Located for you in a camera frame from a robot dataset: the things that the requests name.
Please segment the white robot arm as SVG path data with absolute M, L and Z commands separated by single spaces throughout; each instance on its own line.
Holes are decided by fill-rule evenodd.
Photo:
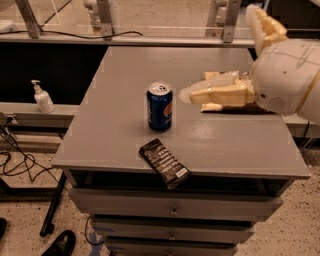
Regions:
M 246 19 L 257 54 L 250 77 L 225 72 L 182 89 L 180 100 L 232 107 L 254 103 L 283 116 L 296 114 L 319 123 L 320 42 L 288 38 L 286 28 L 254 4 L 246 8 Z

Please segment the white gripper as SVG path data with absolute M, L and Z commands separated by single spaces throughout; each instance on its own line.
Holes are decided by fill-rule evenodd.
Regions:
M 261 54 L 253 64 L 254 86 L 249 72 L 205 72 L 203 80 L 180 91 L 179 99 L 243 107 L 257 95 L 256 103 L 268 111 L 320 116 L 320 42 L 287 40 L 287 29 L 254 4 L 246 8 L 246 19 Z

